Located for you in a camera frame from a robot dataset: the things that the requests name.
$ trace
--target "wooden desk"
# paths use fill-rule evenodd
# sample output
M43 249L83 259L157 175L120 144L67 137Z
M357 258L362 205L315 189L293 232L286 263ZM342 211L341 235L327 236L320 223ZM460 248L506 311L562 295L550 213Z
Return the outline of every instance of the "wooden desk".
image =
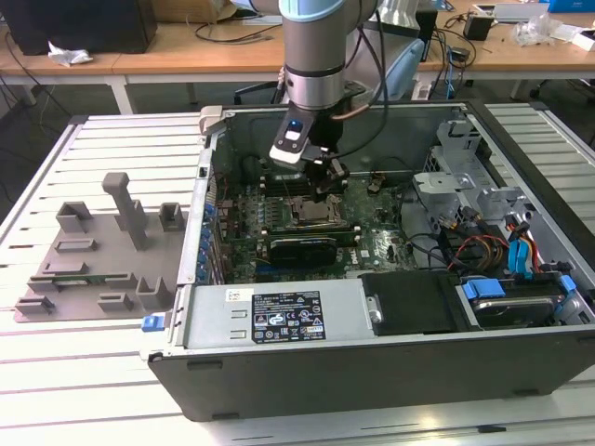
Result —
M471 0L454 0L456 12L440 13L443 26L453 15L466 12ZM555 14L564 23L590 26L595 14ZM261 30L255 25L224 24L213 27L210 36L230 39ZM462 33L462 24L452 29ZM510 37L512 25L499 24L485 42L476 42L477 58L465 71L466 79L577 79L595 77L595 53L556 41L553 46L521 47ZM23 65L45 85L102 84L112 88L120 112L135 112L126 91L130 84L185 83L196 101L193 83L199 82L264 82L277 78L284 63L284 42L281 28L267 31L272 39L242 46L226 46L198 40L194 26L160 24L157 35L145 54L99 54L94 61L71 68L61 67L45 56L26 57L15 48ZM30 85L33 81L8 54L0 35L0 73L9 84ZM463 40L448 36L453 46L467 46ZM427 62L419 66L414 98L428 97L431 85L442 67L442 53L432 45Z
M467 12L473 3L470 0L455 0L455 12L440 13L438 26L458 14ZM595 14L551 14L563 23L591 27ZM556 40L553 45L519 46L510 36L514 25L498 24L488 34L485 42L473 42L477 48L475 62L466 69L466 79L529 80L529 79L577 79L595 77L595 52L587 52L578 46ZM463 33L464 23L457 23L452 31ZM470 46L464 40L447 34L450 46ZM442 67L442 51L438 42L433 42L428 61L418 69L416 98L427 98L431 84Z
M284 64L281 27L265 33L271 40L246 45L218 45L199 40L186 24L160 24L145 54L123 54L113 65L114 74L180 74L227 72L279 72ZM266 27L222 24L201 30L213 39L232 39Z

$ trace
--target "blue latch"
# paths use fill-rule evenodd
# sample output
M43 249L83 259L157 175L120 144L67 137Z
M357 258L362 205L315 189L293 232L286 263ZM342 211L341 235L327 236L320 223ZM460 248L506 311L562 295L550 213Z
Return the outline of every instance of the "blue latch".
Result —
M523 240L513 240L509 247L509 270L513 274L522 274L525 279L532 279L533 273L527 271L529 244Z
M564 287L564 290L566 290L566 294L568 295L571 294L574 290L576 290L576 283L570 276L561 276L560 284Z
M205 204L205 214L208 216L214 216L216 212L215 206L213 204Z
M463 285L467 299L504 297L506 293L498 279L473 279Z
M145 316L142 318L140 330L145 333L162 332L165 330L165 316Z

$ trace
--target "warning label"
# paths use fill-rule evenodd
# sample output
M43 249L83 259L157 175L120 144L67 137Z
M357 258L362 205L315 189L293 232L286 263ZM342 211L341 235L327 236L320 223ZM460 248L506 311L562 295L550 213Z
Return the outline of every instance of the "warning label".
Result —
M253 295L252 315L257 344L326 339L318 291Z

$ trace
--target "robotic arm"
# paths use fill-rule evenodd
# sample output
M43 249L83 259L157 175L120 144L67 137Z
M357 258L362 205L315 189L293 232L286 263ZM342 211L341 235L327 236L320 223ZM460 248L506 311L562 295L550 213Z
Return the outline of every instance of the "robotic arm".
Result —
M377 11L380 1L232 1L239 7L249 8L263 15L283 16L285 86L289 110L271 147L270 157L279 165L293 170L303 170L311 184L313 199L320 201L325 198L333 184L349 176L349 170L339 162L337 156L337 144L343 134L343 121L353 114L345 110L344 101L348 46L346 37L370 19ZM390 24L401 25L404 20L409 26L412 5L415 24L412 40L415 40L418 31L415 30L417 0L385 0L379 16L383 23L388 21ZM374 29L366 33L378 34ZM368 43L374 40L372 35L369 37L366 38ZM359 47L360 52L370 53L368 49L371 46ZM418 54L413 58L408 58L408 64L414 68L413 72L410 69L404 71L404 76L409 76L407 81L411 80L421 59L421 48L416 52ZM377 55L379 58L387 56L380 55L379 52ZM370 71L370 66L376 69L371 58L363 63L367 65L364 70ZM380 86L372 85L372 88L378 89Z

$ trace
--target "connector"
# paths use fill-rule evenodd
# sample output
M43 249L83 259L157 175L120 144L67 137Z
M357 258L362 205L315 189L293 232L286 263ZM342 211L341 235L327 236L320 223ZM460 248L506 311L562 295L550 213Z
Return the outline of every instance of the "connector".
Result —
M544 272L559 271L562 274L568 274L573 270L573 266L569 262L558 263L543 263L539 265L539 269Z
M472 207L465 206L463 207L461 212L463 214L463 217L466 218L468 221L475 221L477 219L481 219L480 213Z
M515 227L512 230L512 232L510 233L510 236L509 236L509 242L514 242L515 240L518 240L522 236L525 236L527 234L527 231L530 228L531 228L531 226L529 225L529 223L527 223L526 221L523 221L523 223L521 223L519 226Z
M456 221L447 216L439 216L438 223L440 223L440 226L442 226L443 228L447 228L448 230L454 230L458 226Z

